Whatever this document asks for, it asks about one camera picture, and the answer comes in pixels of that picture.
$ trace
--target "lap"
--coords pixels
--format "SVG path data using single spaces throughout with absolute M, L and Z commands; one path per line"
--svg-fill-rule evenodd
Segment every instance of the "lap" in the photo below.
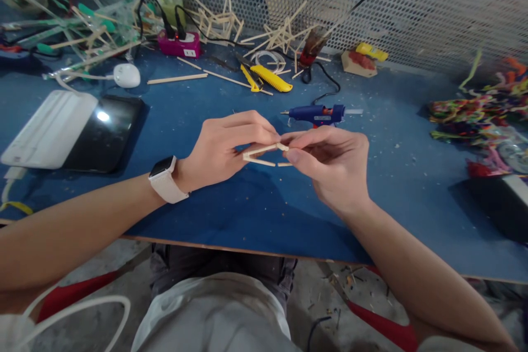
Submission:
M 152 244 L 152 297 L 188 278 L 236 272 L 260 280 L 285 309 L 296 265 L 294 258 Z

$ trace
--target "hand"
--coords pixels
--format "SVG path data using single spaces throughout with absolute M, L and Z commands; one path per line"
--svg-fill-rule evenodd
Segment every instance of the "hand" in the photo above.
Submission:
M 282 136 L 284 156 L 312 178 L 321 201 L 341 218 L 356 216 L 372 203 L 367 189 L 369 141 L 360 133 L 333 126 Z
M 223 182 L 247 164 L 237 146 L 280 141 L 275 128 L 255 110 L 205 120 L 192 153 L 177 161 L 174 181 L 184 193 Z

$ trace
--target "blue tabletop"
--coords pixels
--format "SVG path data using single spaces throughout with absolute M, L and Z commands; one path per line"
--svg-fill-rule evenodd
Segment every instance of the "blue tabletop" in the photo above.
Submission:
M 245 81 L 241 72 L 225 70 L 207 58 L 214 55 L 238 67 L 232 49 L 209 45 L 205 50 L 198 65 Z M 92 73 L 107 74 L 114 63 L 109 61 Z M 62 61 L 47 63 L 52 69 L 62 64 Z M 142 81 L 134 89 L 118 88 L 112 81 L 72 83 L 74 88 L 96 97 L 104 94 L 141 97 L 150 107 L 126 169 L 109 175 L 31 170 L 14 184 L 13 199 L 38 211 L 149 172 L 155 162 L 169 155 L 185 157 L 207 118 L 255 109 L 281 134 L 308 129 L 310 124 L 304 122 L 288 126 L 288 117 L 280 115 L 280 111 L 308 105 L 315 97 L 334 89 L 318 68 L 314 69 L 311 84 L 295 79 L 290 93 L 275 91 L 274 96 L 267 96 L 212 75 L 199 80 L 147 85 L 150 79 L 199 73 L 175 58 L 148 49 L 141 50 L 136 65 Z M 435 126 L 422 116 L 422 106 L 432 100 L 452 98 L 455 86 L 444 78 L 387 69 L 365 79 L 344 73 L 338 57 L 325 66 L 341 83 L 342 91 L 325 98 L 321 104 L 340 103 L 365 110 L 363 115 L 347 116 L 339 127 L 363 132 L 370 139 L 371 197 L 459 273 L 528 282 L 528 249 L 502 236 L 454 187 L 467 178 L 465 158 L 470 155 L 435 141 L 428 134 Z M 0 151 L 3 151 L 58 85 L 55 81 L 42 80 L 38 73 L 28 75 L 5 70 L 0 73 Z M 283 77 L 289 81 L 291 75 Z M 276 155 L 279 154 L 267 154 L 271 161 Z M 0 166 L 0 173 L 6 170 L 7 167 Z M 13 208 L 4 211 L 2 217 L 20 218 Z M 311 181 L 293 167 L 248 164 L 231 180 L 196 191 L 190 199 L 177 205 L 162 207 L 132 227 L 127 235 L 370 262 L 339 218 L 319 202 Z

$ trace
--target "yellow object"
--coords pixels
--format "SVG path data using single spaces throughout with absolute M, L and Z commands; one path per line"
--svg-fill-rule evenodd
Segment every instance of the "yellow object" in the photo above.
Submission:
M 381 51 L 381 49 L 377 49 L 376 47 L 373 47 L 367 43 L 359 43 L 356 48 L 356 52 L 370 56 L 371 58 L 377 59 L 380 62 L 386 61 L 389 57 L 388 52 Z
M 262 80 L 270 84 L 273 88 L 275 88 L 279 92 L 289 92 L 293 88 L 292 84 L 288 84 L 278 75 L 273 74 L 270 70 L 266 69 L 262 65 L 252 66 L 251 70 L 255 72 L 256 74 L 258 74 Z
M 244 73 L 244 75 L 246 76 L 249 85 L 251 85 L 251 92 L 260 92 L 260 87 L 258 86 L 257 82 L 253 79 L 253 77 L 251 77 L 251 74 L 249 74 L 248 70 L 246 69 L 246 66 L 241 64 L 240 70 L 242 70 L 242 73 Z
M 22 202 L 14 202 L 14 201 L 9 201 L 9 202 L 3 203 L 0 206 L 0 212 L 5 210 L 9 205 L 14 206 L 15 208 L 17 208 L 20 211 L 23 211 L 28 216 L 33 214 L 33 209 L 31 209 L 28 205 L 25 205 Z

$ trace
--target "person's right hand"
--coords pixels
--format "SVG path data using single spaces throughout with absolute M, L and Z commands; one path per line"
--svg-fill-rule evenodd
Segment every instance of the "person's right hand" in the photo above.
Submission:
M 372 201 L 367 189 L 369 141 L 333 126 L 282 135 L 284 156 L 313 180 L 321 201 L 340 217 L 356 216 Z

